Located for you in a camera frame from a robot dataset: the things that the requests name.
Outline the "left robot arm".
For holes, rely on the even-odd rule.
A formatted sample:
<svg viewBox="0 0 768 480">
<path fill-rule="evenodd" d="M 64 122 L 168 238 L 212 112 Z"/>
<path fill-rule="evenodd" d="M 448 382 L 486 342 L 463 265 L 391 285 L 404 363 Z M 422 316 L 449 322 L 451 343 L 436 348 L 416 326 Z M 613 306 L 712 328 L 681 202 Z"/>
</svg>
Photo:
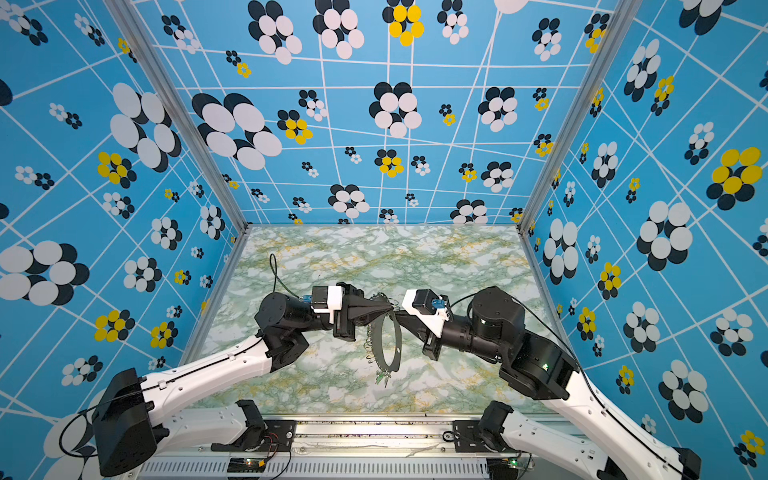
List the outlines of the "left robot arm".
<svg viewBox="0 0 768 480">
<path fill-rule="evenodd" d="M 235 346 L 165 372 L 116 374 L 92 417 L 101 475 L 118 476 L 149 460 L 170 439 L 171 417 L 189 405 L 291 365 L 309 346 L 306 333 L 330 331 L 352 342 L 357 328 L 393 310 L 388 299 L 368 299 L 348 284 L 315 287 L 308 300 L 273 292 L 255 315 L 256 334 Z"/>
</svg>

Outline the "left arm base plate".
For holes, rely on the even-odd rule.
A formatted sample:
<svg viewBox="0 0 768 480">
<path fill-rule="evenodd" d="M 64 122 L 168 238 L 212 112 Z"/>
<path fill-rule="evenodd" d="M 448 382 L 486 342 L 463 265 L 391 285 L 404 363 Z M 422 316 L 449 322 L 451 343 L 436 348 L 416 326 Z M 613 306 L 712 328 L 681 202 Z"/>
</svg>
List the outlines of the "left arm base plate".
<svg viewBox="0 0 768 480">
<path fill-rule="evenodd" d="M 295 420 L 265 420 L 247 430 L 230 444 L 213 443 L 214 452 L 288 452 L 296 434 Z"/>
</svg>

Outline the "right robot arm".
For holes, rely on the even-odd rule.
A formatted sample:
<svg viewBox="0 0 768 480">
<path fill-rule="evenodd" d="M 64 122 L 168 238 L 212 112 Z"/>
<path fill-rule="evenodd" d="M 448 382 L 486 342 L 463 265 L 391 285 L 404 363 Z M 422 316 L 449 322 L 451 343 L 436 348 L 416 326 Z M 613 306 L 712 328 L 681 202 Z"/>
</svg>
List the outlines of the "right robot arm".
<svg viewBox="0 0 768 480">
<path fill-rule="evenodd" d="M 525 308 L 496 286 L 477 292 L 469 314 L 457 317 L 448 300 L 429 289 L 409 290 L 395 312 L 401 327 L 423 341 L 438 360 L 453 348 L 499 365 L 513 390 L 557 412 L 580 437 L 540 425 L 493 401 L 478 433 L 492 450 L 522 450 L 582 479 L 697 479 L 701 458 L 690 449 L 655 439 L 607 399 L 576 359 L 552 340 L 525 327 Z"/>
</svg>

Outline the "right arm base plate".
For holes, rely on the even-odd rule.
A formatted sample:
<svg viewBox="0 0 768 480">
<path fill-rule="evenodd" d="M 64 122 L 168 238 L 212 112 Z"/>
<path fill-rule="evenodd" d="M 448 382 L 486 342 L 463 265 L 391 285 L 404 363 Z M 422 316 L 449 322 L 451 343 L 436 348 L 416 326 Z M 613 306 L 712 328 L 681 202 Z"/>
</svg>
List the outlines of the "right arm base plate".
<svg viewBox="0 0 768 480">
<path fill-rule="evenodd" d="M 478 420 L 455 420 L 450 432 L 457 453 L 497 453 L 482 439 Z"/>
</svg>

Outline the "grey metal key ring plate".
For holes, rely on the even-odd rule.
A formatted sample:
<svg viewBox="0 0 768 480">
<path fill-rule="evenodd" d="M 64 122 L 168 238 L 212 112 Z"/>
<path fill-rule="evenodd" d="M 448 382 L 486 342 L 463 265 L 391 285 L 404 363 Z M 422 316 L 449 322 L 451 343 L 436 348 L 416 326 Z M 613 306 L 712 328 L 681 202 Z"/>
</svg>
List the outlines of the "grey metal key ring plate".
<svg viewBox="0 0 768 480">
<path fill-rule="evenodd" d="M 393 312 L 379 316 L 367 326 L 366 360 L 377 368 L 377 385 L 387 387 L 392 374 L 400 370 L 402 343 L 401 326 Z"/>
</svg>

